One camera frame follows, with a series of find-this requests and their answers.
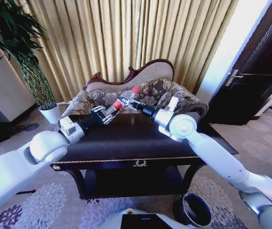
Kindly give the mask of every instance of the table top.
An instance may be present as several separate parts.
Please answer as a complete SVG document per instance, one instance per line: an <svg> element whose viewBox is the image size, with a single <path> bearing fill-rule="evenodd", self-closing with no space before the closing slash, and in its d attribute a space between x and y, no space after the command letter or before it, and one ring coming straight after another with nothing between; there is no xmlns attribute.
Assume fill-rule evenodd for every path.
<svg viewBox="0 0 272 229"><path fill-rule="evenodd" d="M72 121L88 115L70 115ZM207 122L198 132L211 136L231 154L238 152ZM91 161L133 158L177 158L196 156L187 140L178 143L158 131L158 125L142 114L119 114L107 126L96 126L80 142L70 146L60 161Z"/></svg>

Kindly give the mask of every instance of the gold trim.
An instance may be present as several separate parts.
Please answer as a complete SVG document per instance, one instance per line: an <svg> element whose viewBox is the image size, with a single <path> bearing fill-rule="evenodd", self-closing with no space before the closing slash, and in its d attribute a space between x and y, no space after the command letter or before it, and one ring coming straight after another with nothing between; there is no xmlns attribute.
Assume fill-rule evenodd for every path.
<svg viewBox="0 0 272 229"><path fill-rule="evenodd" d="M146 160L144 160L142 164L139 164L139 160L138 160L138 161L136 161L136 164L133 165L133 167L146 167L146 166L148 166L146 164Z"/></svg>
<svg viewBox="0 0 272 229"><path fill-rule="evenodd" d="M90 162L112 162L112 161L140 161L140 160L167 160L167 159L188 159L199 158L198 156L177 156L177 157L157 157L157 158L135 158L135 159L109 159L109 160L92 160L92 161L57 161L53 164L70 164L70 163L90 163Z"/></svg>
<svg viewBox="0 0 272 229"><path fill-rule="evenodd" d="M56 166L56 165L52 166L52 168L55 169L55 170L60 170L60 167Z"/></svg>

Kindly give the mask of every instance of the carpet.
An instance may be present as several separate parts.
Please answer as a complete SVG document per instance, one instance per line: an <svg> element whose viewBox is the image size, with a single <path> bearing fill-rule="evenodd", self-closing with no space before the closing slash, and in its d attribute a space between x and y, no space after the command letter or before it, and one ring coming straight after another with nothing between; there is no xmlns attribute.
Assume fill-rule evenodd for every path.
<svg viewBox="0 0 272 229"><path fill-rule="evenodd" d="M38 110L24 119L10 139L0 143L0 155L17 149L43 130L56 130ZM212 125L237 151L244 166L272 178L272 110L247 125ZM183 174L187 167L179 167ZM0 229L96 229L109 215L126 208L156 212L173 219L176 195L80 200L73 178L66 172L45 170L25 191L0 207ZM195 175L189 191L202 196L213 213L213 229L256 229L257 218L239 198L238 191L209 167Z"/></svg>

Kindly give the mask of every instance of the door handle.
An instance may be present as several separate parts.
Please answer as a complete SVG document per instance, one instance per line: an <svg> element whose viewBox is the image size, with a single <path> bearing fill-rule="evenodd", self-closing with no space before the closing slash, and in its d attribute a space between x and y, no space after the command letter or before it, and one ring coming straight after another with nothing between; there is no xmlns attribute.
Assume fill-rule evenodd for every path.
<svg viewBox="0 0 272 229"><path fill-rule="evenodd" d="M232 80L234 78L243 78L244 77L243 75L236 75L238 71L239 71L238 69L233 70L233 72L230 74L230 76L225 84L226 87L228 87L232 83Z"/></svg>

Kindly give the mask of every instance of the beige curtain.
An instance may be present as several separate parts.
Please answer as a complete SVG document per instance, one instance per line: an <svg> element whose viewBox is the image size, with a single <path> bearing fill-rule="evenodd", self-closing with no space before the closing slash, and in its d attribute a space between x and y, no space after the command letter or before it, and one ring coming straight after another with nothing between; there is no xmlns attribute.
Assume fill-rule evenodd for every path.
<svg viewBox="0 0 272 229"><path fill-rule="evenodd" d="M96 72L119 82L128 67L163 58L195 92L237 0L18 0L44 26L36 52L57 101L74 97Z"/></svg>

